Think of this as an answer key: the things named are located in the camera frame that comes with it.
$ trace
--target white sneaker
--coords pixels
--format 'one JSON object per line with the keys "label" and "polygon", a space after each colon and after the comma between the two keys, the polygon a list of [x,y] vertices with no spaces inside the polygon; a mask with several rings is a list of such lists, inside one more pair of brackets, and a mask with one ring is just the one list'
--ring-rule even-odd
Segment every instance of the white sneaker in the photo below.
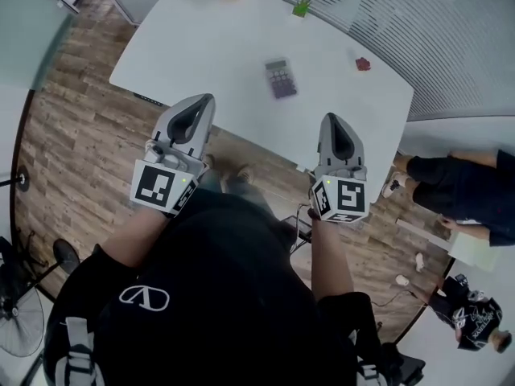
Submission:
{"label": "white sneaker", "polygon": [[381,194],[385,198],[389,198],[394,191],[396,191],[401,184],[397,180],[397,176],[400,175],[401,172],[394,171],[392,175],[389,177],[388,182],[383,186],[383,190],[381,190]]}
{"label": "white sneaker", "polygon": [[417,256],[415,256],[415,262],[417,263],[416,270],[417,272],[422,272],[422,269],[424,269],[424,255],[421,253],[417,253]]}
{"label": "white sneaker", "polygon": [[402,276],[401,274],[395,277],[395,281],[399,286],[408,286],[410,284],[410,280],[406,276]]}

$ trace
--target calculator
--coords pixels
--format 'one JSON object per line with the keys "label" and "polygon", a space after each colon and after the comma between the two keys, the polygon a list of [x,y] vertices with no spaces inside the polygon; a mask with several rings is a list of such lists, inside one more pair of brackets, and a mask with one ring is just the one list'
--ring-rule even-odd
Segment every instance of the calculator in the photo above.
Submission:
{"label": "calculator", "polygon": [[276,99],[297,94],[293,74],[286,59],[273,60],[265,64],[266,77]]}

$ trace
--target green leaves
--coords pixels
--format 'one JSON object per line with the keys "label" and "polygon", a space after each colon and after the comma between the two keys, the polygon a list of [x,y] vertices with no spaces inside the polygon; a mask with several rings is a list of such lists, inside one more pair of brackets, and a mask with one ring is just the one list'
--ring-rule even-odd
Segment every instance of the green leaves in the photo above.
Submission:
{"label": "green leaves", "polygon": [[309,10],[310,5],[311,5],[311,0],[300,0],[293,7],[293,14],[295,14],[296,16],[299,16],[299,17],[305,17],[307,14],[307,11]]}

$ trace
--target shoe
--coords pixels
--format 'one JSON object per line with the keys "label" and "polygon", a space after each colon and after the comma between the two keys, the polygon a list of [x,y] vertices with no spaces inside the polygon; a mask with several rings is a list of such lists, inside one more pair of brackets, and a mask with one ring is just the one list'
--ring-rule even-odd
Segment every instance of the shoe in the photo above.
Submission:
{"label": "shoe", "polygon": [[215,170],[215,156],[213,156],[212,154],[206,154],[202,158],[202,162],[207,164],[211,170]]}
{"label": "shoe", "polygon": [[384,198],[388,199],[394,191],[396,191],[401,184],[398,182],[397,175],[399,175],[400,172],[394,171],[392,175],[389,177],[388,182],[383,186],[383,190],[381,190],[381,194]]}
{"label": "shoe", "polygon": [[254,183],[254,170],[249,165],[243,166],[238,171],[237,177],[245,180],[248,184]]}
{"label": "shoe", "polygon": [[410,280],[406,276],[402,276],[401,274],[395,277],[395,281],[399,286],[408,286],[410,284]]}
{"label": "shoe", "polygon": [[417,256],[415,256],[415,261],[417,262],[416,270],[417,272],[422,272],[422,269],[424,269],[424,255],[421,253],[417,253]]}

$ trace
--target glass wall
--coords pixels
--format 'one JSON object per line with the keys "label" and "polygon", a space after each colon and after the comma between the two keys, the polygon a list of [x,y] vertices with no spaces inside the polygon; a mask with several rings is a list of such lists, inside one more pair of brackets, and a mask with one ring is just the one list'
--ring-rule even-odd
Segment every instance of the glass wall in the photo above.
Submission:
{"label": "glass wall", "polygon": [[413,86],[410,119],[515,114],[515,0],[313,0],[311,9]]}
{"label": "glass wall", "polygon": [[73,19],[60,0],[0,0],[0,84],[38,89]]}

